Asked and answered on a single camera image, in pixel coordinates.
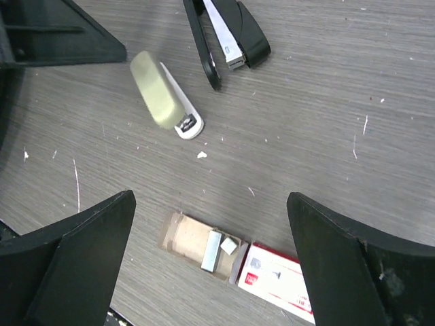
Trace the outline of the red white staple box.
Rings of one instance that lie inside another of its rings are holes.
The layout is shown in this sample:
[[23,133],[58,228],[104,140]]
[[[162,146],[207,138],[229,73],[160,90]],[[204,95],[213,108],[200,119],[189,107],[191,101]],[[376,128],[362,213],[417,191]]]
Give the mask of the red white staple box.
[[[238,244],[232,255],[220,252],[213,273],[201,268],[210,230],[217,230]],[[173,213],[164,221],[158,245],[203,272],[315,324],[302,268],[296,258],[259,242],[247,242],[183,213]]]

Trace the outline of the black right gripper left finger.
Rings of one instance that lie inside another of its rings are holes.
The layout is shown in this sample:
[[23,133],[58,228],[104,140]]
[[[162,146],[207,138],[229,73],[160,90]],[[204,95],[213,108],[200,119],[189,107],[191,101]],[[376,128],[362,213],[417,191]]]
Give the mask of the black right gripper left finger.
[[130,325],[110,303],[133,224],[125,190],[19,235],[1,224],[2,325]]

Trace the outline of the black stapler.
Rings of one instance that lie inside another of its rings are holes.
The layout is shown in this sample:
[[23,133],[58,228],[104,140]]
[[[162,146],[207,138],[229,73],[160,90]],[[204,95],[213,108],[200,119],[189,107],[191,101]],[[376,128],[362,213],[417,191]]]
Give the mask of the black stapler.
[[271,54],[265,34],[241,1],[183,0],[183,5],[203,70],[215,91],[221,88],[222,82],[203,30],[203,14],[210,19],[230,70],[245,65],[255,68]]

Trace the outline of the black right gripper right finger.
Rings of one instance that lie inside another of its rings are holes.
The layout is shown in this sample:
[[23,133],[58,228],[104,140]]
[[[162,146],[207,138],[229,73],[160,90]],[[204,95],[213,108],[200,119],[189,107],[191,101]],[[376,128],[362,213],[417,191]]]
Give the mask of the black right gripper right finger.
[[316,325],[434,324],[434,247],[300,192],[290,193],[287,210]]

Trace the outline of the silver staple strips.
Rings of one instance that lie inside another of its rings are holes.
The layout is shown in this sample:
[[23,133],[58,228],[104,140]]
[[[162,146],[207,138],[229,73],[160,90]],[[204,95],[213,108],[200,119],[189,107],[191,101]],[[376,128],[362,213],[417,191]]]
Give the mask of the silver staple strips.
[[232,255],[238,247],[237,242],[217,230],[210,230],[207,238],[201,268],[207,272],[215,272],[218,266],[220,252]]

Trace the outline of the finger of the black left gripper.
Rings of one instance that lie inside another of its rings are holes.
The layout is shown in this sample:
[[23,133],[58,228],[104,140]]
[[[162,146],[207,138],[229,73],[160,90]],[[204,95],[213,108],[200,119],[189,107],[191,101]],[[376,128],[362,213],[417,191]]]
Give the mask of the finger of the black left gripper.
[[2,1],[1,68],[124,62],[125,46],[74,1]]

